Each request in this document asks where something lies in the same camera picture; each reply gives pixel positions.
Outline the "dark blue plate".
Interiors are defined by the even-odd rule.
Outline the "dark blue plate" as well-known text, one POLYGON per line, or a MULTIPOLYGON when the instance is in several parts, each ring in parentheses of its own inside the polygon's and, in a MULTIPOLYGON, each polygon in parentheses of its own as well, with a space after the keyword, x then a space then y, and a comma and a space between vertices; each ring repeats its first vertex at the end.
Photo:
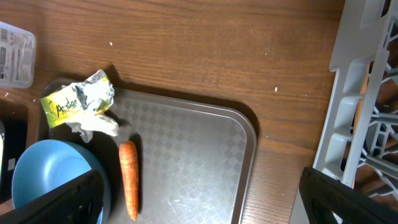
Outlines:
POLYGON ((111 208, 111 189, 105 169, 93 153, 68 141, 46 139, 22 153, 12 176, 13 206, 21 208, 92 169, 98 169, 104 180, 104 205, 97 224, 105 224, 111 208))

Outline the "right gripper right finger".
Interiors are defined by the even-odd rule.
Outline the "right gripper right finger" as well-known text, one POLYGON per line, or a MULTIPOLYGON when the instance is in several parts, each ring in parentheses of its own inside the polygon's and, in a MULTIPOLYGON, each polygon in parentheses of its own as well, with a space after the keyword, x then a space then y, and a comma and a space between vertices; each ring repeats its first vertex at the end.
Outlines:
POLYGON ((299 192, 310 224, 343 223, 397 224, 397 212, 324 173, 305 167, 299 192))

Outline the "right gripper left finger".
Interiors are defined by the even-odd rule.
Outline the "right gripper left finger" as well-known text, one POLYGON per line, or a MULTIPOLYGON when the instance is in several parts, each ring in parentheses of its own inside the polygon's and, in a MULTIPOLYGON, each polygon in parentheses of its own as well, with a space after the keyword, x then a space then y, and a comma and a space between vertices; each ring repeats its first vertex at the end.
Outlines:
POLYGON ((1 215, 1 223, 91 223, 103 209, 104 180, 96 169, 1 215))

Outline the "wooden chopstick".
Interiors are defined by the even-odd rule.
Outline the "wooden chopstick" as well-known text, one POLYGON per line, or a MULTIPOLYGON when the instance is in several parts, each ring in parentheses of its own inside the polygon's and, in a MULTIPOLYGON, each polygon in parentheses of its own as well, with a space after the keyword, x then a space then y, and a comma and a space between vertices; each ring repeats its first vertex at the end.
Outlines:
MULTIPOLYGON (((367 90, 367 87, 368 87, 370 66, 371 66, 371 63, 368 63, 368 65, 366 67, 366 73, 365 73, 365 76, 364 76, 364 81, 363 81, 363 84, 362 84, 362 87, 361 87, 361 91, 360 91, 360 94, 362 94, 362 95, 364 95, 366 93, 366 90, 367 90)), ((362 108, 363 108, 363 100, 359 100, 358 104, 356 106, 355 114, 354 114, 353 134, 355 134, 356 129, 358 127, 359 119, 361 117, 362 108)))

